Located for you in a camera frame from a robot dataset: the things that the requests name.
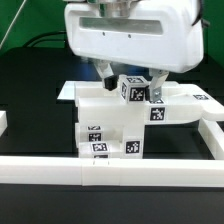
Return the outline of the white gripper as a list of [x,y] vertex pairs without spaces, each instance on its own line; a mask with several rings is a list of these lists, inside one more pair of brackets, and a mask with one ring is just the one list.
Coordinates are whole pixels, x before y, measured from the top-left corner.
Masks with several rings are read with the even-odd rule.
[[[198,0],[138,0],[129,4],[128,17],[108,18],[99,4],[71,2],[64,12],[69,46],[78,56],[153,68],[146,99],[156,102],[168,71],[186,72],[203,58],[199,7]],[[118,76],[107,61],[94,66],[112,91]]]

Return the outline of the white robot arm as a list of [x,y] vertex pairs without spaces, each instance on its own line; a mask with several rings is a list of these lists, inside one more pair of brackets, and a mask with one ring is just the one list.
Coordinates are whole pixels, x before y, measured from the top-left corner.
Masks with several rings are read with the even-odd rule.
[[202,0],[70,0],[64,16],[71,50],[93,60],[104,88],[116,88],[112,62],[147,67],[155,102],[169,73],[202,60],[202,11]]

